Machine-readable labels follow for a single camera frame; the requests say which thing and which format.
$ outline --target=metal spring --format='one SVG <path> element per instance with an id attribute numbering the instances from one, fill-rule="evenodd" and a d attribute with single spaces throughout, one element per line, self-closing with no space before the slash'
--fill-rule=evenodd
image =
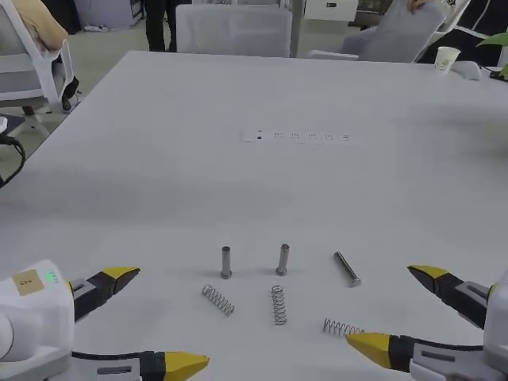
<path id="1" fill-rule="evenodd" d="M 205 295 L 225 316 L 229 316 L 235 310 L 235 306 L 209 284 L 203 287 L 201 294 Z"/>
<path id="2" fill-rule="evenodd" d="M 323 332 L 328 332 L 339 337 L 346 337 L 352 333 L 365 333 L 361 328 L 330 319 L 325 319 L 323 323 Z"/>
<path id="3" fill-rule="evenodd" d="M 275 325 L 285 325 L 286 303 L 284 302 L 284 289 L 277 284 L 271 288 L 271 304 L 273 305 L 273 318 Z"/>

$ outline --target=white cup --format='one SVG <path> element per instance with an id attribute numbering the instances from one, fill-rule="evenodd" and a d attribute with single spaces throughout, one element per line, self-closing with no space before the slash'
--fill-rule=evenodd
<path id="1" fill-rule="evenodd" d="M 434 67 L 438 71 L 448 73 L 459 54 L 459 49 L 450 48 L 449 46 L 440 46 L 437 49 L 436 62 L 434 62 Z"/>

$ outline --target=hand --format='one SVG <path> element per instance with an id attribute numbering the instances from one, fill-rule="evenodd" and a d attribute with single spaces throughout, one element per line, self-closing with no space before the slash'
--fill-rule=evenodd
<path id="1" fill-rule="evenodd" d="M 423 6 L 426 2 L 429 2 L 430 0 L 407 0 L 407 9 L 414 13 L 418 8 Z"/>

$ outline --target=cylindrical pin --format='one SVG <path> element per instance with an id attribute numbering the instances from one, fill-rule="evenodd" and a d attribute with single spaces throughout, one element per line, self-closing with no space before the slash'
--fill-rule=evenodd
<path id="1" fill-rule="evenodd" d="M 289 245 L 283 244 L 280 247 L 279 266 L 275 270 L 275 273 L 280 276 L 287 274 L 287 257 L 289 256 Z"/>
<path id="2" fill-rule="evenodd" d="M 341 252 L 335 252 L 335 254 L 333 254 L 333 258 L 348 275 L 350 287 L 359 286 L 362 283 L 362 280 L 355 274 L 355 272 L 352 270 L 351 266 L 349 266 L 348 261 L 344 258 Z"/>
<path id="3" fill-rule="evenodd" d="M 231 248 L 229 246 L 224 246 L 222 248 L 222 271 L 221 271 L 221 277 L 223 279 L 229 279 L 231 275 L 233 274 L 231 272 Z"/>

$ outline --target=chair leg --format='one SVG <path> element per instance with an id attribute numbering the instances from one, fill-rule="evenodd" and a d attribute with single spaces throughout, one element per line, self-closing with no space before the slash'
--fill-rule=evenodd
<path id="1" fill-rule="evenodd" d="M 23 106 L 23 113 L 25 113 L 27 117 L 26 122 L 30 124 L 31 128 L 35 129 L 44 139 L 49 137 L 49 131 L 40 123 L 39 119 L 37 119 L 33 107 Z"/>

